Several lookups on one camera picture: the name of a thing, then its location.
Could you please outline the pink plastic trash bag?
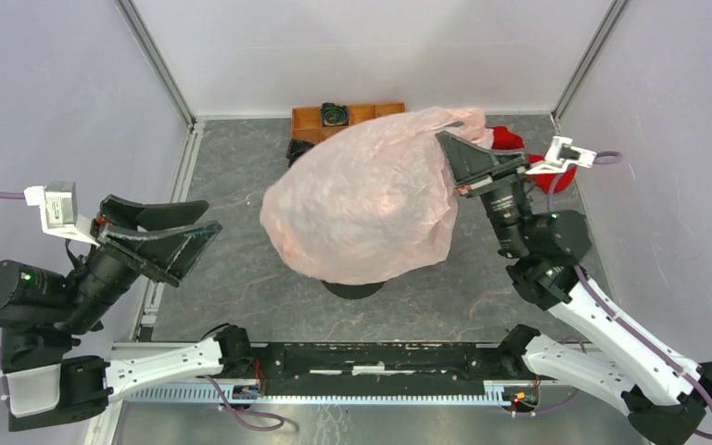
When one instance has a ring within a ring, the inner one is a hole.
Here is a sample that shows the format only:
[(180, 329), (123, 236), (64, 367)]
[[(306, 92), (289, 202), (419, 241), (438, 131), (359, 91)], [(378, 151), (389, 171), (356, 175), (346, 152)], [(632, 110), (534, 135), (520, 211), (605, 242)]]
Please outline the pink plastic trash bag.
[(458, 214), (438, 141), (483, 148), (479, 108), (427, 108), (359, 123), (316, 145), (265, 192), (260, 221), (294, 272), (357, 286), (445, 261)]

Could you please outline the black plastic trash bin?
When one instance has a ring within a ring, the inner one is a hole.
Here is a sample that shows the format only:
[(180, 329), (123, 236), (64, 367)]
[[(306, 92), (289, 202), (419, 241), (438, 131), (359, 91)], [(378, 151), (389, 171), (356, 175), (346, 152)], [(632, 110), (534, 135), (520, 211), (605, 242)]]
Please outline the black plastic trash bin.
[(324, 288), (330, 293), (342, 299), (366, 299), (380, 291), (386, 282), (370, 283), (363, 285), (345, 285), (340, 283), (331, 283), (322, 280)]

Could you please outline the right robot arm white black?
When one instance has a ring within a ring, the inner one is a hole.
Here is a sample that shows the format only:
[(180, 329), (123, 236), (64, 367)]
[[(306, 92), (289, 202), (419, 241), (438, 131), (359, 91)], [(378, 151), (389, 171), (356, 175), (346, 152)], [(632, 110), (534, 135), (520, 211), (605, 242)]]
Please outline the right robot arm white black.
[(559, 179), (575, 167), (619, 162), (620, 154), (556, 136), (544, 157), (531, 162), (519, 151), (483, 148), (452, 133), (437, 138), (459, 195), (481, 200), (519, 296), (575, 328), (602, 353), (595, 358), (519, 325), (502, 342), (501, 371), (511, 378), (548, 376), (587, 393), (624, 414), (655, 444), (682, 444), (699, 435), (704, 418), (712, 416), (712, 362), (695, 362), (652, 335), (581, 267), (591, 249), (583, 214), (530, 207), (529, 176)]

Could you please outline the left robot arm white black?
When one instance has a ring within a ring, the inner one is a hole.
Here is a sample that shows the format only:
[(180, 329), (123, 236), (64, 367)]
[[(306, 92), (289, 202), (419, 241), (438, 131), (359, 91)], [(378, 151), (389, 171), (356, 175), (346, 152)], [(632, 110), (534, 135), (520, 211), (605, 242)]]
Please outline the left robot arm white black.
[(0, 261), (1, 371), (9, 390), (8, 428), (19, 432), (98, 416), (113, 402), (190, 377), (243, 377), (255, 357), (245, 329), (227, 324), (213, 336), (152, 356), (107, 361), (71, 357), (81, 336), (141, 278), (179, 286), (221, 231), (204, 221), (204, 200), (139, 204), (108, 196), (93, 220), (72, 205), (38, 198), (48, 231), (90, 244), (67, 274)]

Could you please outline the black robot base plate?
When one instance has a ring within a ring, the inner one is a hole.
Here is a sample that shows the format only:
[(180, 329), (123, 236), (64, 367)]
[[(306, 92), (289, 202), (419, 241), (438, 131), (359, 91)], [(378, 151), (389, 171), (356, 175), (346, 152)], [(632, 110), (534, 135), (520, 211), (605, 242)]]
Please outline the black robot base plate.
[(519, 324), (496, 346), (474, 342), (314, 343), (249, 341), (232, 324), (210, 333), (222, 349), (215, 377), (250, 379), (265, 396), (476, 396), (484, 384), (530, 382), (521, 356), (539, 330)]

